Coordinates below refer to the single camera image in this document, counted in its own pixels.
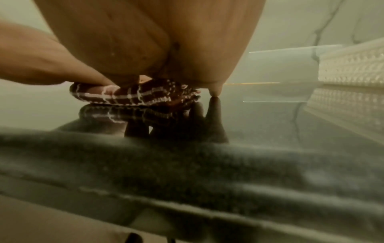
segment hand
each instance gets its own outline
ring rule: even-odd
[[[171,78],[218,96],[265,0],[34,0],[61,43],[116,84]]]
[[[0,78],[14,82],[113,84],[71,55],[53,35],[18,24],[0,22],[0,57]]]

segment red and white checkered cloth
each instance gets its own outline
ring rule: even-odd
[[[130,88],[74,83],[70,93],[92,104],[112,106],[177,106],[193,100],[199,91],[169,79],[152,79]]]

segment skin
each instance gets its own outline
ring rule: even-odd
[[[172,78],[218,96],[265,0],[34,0],[77,59],[120,86]]]
[[[0,78],[24,84],[66,80],[110,85],[111,80],[76,59],[55,36],[0,21]]]

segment marble countertop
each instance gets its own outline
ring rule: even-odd
[[[187,241],[225,242],[227,229],[240,242],[381,242],[382,118],[372,109],[382,106],[336,116],[353,104],[343,92],[384,100],[317,82],[229,82],[168,127],[127,125],[111,109],[84,117],[64,88],[3,95],[0,191]]]

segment dark counter edge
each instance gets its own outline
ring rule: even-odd
[[[106,135],[0,128],[2,180],[319,241],[323,237],[335,242],[340,237],[373,242],[383,239],[382,231],[377,235],[369,232],[373,226],[377,233],[384,225],[382,162],[382,157],[369,155],[176,141],[159,143]],[[309,185],[305,173],[319,170],[339,181],[332,187]],[[346,187],[350,179],[353,188]],[[60,208],[52,199],[31,199],[10,187],[2,187],[1,191],[24,201],[131,226],[126,218],[116,220],[71,207]],[[302,218],[293,223],[285,221],[291,217]],[[345,223],[345,231],[332,230],[335,222]]]

